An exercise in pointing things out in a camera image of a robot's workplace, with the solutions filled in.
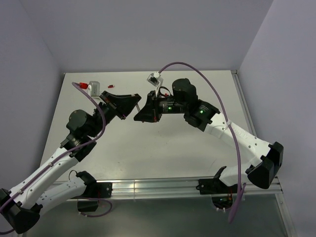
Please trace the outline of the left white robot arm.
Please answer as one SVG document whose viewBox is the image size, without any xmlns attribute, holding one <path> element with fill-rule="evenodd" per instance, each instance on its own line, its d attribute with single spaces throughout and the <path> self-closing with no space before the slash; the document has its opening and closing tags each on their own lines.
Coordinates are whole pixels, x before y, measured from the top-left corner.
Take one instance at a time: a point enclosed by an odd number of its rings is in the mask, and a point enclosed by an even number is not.
<svg viewBox="0 0 316 237">
<path fill-rule="evenodd" d="M 33 174 L 10 190 L 0 191 L 0 213 L 22 234 L 31 229 L 44 213 L 74 197 L 91 197 L 96 193 L 95 178 L 86 171 L 53 189 L 50 186 L 66 171 L 81 162 L 96 146 L 105 126 L 114 117 L 125 119 L 141 100 L 139 94 L 113 95 L 106 91 L 90 115 L 75 110 L 66 128 L 69 134 L 55 153 Z"/>
</svg>

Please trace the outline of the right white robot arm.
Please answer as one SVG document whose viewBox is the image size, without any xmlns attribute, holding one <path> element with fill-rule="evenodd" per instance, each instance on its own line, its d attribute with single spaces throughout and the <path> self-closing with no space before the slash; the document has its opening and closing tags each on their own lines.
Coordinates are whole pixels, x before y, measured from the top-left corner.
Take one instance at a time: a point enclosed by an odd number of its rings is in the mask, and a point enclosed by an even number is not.
<svg viewBox="0 0 316 237">
<path fill-rule="evenodd" d="M 283 145 L 269 143 L 250 134 L 208 102 L 197 96 L 197 90 L 188 79 L 177 79 L 172 84 L 172 95 L 162 95 L 162 80 L 150 76 L 147 80 L 155 89 L 147 95 L 145 106 L 134 117 L 135 121 L 158 122 L 163 114 L 183 114 L 185 121 L 210 134 L 225 144 L 239 148 L 240 167 L 222 167 L 214 177 L 214 188 L 225 192 L 238 181 L 251 182 L 268 189 L 282 165 Z"/>
</svg>

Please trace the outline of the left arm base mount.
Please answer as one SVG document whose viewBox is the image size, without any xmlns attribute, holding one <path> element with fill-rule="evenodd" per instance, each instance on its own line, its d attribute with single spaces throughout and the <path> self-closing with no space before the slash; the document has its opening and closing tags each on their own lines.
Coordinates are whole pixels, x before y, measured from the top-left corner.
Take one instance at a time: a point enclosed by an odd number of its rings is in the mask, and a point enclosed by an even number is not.
<svg viewBox="0 0 316 237">
<path fill-rule="evenodd" d="M 87 217 L 101 217 L 110 213 L 113 204 L 108 200 L 112 194 L 113 184 L 111 182 L 96 182 L 88 185 L 82 195 L 78 196 L 77 210 L 81 215 Z M 108 205 L 108 210 L 103 214 L 91 215 L 88 212 L 95 212 L 102 204 Z"/>
</svg>

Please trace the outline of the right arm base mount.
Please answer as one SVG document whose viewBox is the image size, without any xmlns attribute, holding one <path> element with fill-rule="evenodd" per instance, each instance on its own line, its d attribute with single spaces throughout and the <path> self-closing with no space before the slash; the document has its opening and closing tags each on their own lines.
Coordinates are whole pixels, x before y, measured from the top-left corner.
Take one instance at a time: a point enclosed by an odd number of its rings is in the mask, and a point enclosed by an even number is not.
<svg viewBox="0 0 316 237">
<path fill-rule="evenodd" d="M 212 197 L 212 203 L 216 208 L 224 209 L 233 206 L 234 198 L 233 194 L 237 194 L 237 184 L 227 186 L 219 179 L 199 179 L 196 190 L 199 191 L 200 195 L 222 195 Z"/>
</svg>

